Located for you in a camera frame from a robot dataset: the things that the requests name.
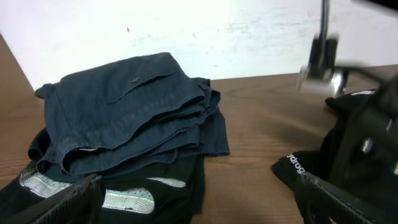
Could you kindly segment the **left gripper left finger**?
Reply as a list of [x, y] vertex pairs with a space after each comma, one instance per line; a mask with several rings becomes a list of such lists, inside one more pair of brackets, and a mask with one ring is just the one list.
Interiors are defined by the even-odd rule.
[[5, 219], [5, 224], [98, 223], [105, 198], [103, 178], [89, 175], [51, 197]]

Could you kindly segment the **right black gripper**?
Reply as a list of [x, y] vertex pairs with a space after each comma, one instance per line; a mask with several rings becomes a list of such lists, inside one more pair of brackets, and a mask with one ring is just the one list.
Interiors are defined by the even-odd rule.
[[397, 198], [397, 77], [329, 99], [339, 116], [329, 181], [349, 192]]

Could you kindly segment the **black polo shirt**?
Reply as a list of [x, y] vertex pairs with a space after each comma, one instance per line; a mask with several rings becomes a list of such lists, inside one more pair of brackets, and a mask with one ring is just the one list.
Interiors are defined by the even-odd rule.
[[319, 150], [281, 157], [273, 173], [294, 191], [305, 223], [396, 223], [397, 94], [366, 90], [326, 103], [338, 118]]

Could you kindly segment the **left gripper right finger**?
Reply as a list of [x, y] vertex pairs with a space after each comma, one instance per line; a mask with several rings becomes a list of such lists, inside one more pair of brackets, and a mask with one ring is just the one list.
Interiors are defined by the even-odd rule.
[[304, 224], [397, 223], [396, 207], [377, 208], [308, 172], [295, 183], [295, 201]]

